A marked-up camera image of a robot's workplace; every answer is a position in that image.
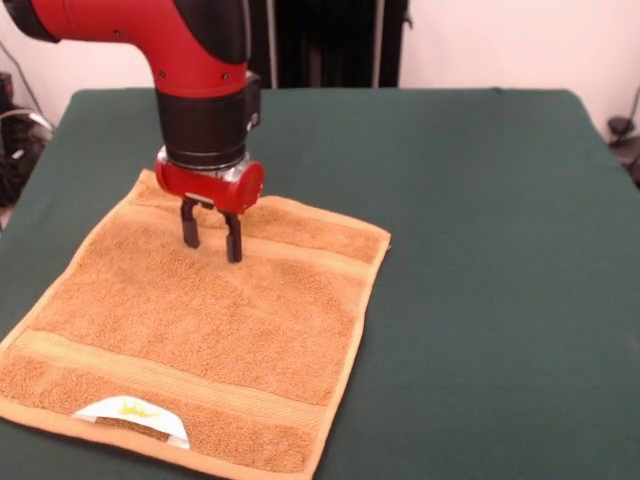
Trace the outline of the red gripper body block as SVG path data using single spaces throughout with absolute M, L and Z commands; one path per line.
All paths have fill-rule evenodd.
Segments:
M 205 171 L 171 162 L 164 147 L 156 157 L 155 175 L 160 188 L 169 194 L 236 215 L 257 202 L 265 181 L 262 164 L 248 153 L 231 167 Z

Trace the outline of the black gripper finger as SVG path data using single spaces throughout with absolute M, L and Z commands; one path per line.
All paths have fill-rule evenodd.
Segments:
M 180 207 L 183 241 L 192 249 L 197 249 L 200 246 L 198 226 L 194 217 L 194 208 L 196 205 L 197 202 L 195 200 L 184 198 Z
M 235 264 L 242 261 L 242 233 L 241 222 L 237 214 L 223 212 L 225 223 L 228 228 L 226 237 L 226 252 L 229 263 Z

